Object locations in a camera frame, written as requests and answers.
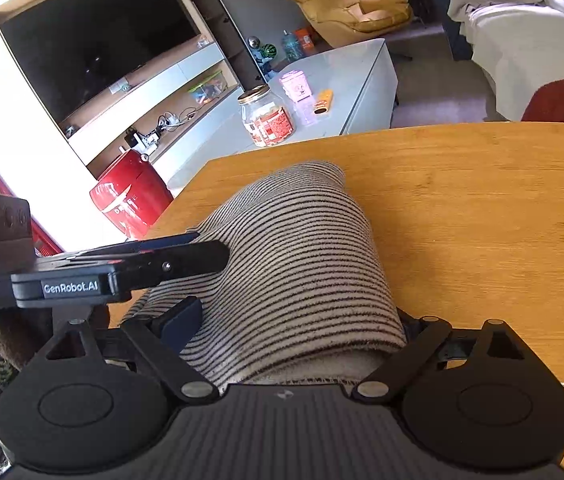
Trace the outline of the grey striped garment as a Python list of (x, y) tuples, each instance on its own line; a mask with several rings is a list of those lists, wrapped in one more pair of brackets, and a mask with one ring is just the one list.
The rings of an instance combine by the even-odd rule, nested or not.
[(370, 222), (330, 162), (242, 188), (195, 234), (227, 246), (227, 266), (160, 284), (130, 312), (156, 318), (201, 300), (203, 324), (181, 358), (217, 387), (351, 387), (405, 346)]

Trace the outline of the red round mini fridge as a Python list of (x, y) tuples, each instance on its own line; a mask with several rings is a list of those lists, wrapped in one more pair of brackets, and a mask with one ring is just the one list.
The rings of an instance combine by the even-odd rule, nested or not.
[(163, 179), (137, 151), (120, 154), (90, 191), (91, 200), (122, 234), (145, 237), (173, 201)]

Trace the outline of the white TV cabinet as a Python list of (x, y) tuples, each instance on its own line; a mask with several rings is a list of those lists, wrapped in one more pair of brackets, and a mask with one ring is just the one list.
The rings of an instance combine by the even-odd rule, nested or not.
[[(46, 0), (0, 0), (0, 25)], [(215, 115), (237, 90), (257, 84), (259, 70), (220, 0), (181, 0), (198, 28), (197, 35), (133, 70), (111, 87), (55, 122), (18, 64), (29, 87), (50, 115), (55, 129), (90, 174), (99, 176), (122, 148), (144, 153), (163, 175), (179, 154), (179, 142), (188, 131)], [(198, 105), (187, 90), (217, 70), (227, 90), (216, 100)]]

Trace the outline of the black television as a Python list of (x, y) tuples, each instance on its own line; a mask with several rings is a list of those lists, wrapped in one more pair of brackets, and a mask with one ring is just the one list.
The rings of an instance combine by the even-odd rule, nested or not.
[(55, 122), (198, 32), (181, 0), (46, 0), (0, 28)]

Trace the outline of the glass jar red label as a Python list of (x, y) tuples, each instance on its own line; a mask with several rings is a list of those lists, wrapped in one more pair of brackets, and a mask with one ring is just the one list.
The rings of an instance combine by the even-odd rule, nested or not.
[(258, 148), (280, 144), (295, 132), (291, 113), (268, 84), (245, 91), (237, 102), (243, 126)]

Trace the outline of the orange small packet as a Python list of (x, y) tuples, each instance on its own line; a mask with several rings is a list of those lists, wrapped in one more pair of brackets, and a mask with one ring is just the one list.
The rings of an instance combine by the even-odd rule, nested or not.
[(314, 114), (323, 115), (328, 113), (332, 106), (333, 96), (334, 92), (331, 89), (321, 91), (314, 102)]

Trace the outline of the white coffee table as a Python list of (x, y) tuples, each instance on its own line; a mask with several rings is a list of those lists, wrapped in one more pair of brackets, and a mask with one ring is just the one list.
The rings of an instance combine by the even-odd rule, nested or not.
[[(301, 70), (312, 94), (297, 103), (288, 99), (277, 79), (271, 89), (283, 99), (295, 131), (285, 142), (295, 143), (349, 133), (383, 130), (391, 126), (398, 89), (393, 60), (383, 38), (329, 50), (303, 58), (287, 72)], [(209, 160), (241, 154), (256, 148), (247, 133), (236, 99), (233, 113), (208, 114), (179, 142), (163, 180), (172, 194), (179, 194)]]

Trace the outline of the clear plastic storage box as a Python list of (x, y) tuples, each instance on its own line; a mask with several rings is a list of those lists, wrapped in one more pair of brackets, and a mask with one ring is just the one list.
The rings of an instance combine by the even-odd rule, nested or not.
[(216, 100), (225, 90), (227, 90), (227, 81), (221, 70), (217, 70), (199, 84), (187, 90), (187, 93), (198, 105), (205, 105)]

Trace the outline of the pink small box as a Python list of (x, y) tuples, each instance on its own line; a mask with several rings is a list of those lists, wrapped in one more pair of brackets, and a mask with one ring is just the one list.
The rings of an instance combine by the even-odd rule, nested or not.
[(302, 70), (291, 70), (283, 74), (280, 76), (280, 84), (285, 94), (295, 103), (312, 96), (308, 79)]

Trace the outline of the grey sofa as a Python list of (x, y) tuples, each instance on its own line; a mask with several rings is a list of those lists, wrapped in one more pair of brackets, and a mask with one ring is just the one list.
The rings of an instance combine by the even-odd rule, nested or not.
[(457, 24), (506, 119), (517, 122), (536, 90), (564, 79), (564, 0), (482, 6)]

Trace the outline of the robot figurine toy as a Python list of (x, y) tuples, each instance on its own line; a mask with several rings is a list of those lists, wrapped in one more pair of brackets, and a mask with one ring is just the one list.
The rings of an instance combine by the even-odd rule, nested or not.
[(265, 81), (272, 79), (275, 76), (275, 70), (271, 66), (276, 57), (275, 45), (263, 44), (256, 36), (250, 36), (247, 38), (247, 46)]

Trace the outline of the blue water bottle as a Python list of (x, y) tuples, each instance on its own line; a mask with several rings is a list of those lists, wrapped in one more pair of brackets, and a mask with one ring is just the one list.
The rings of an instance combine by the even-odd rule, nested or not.
[(288, 62), (296, 62), (305, 57), (305, 51), (293, 32), (283, 30), (282, 46)]

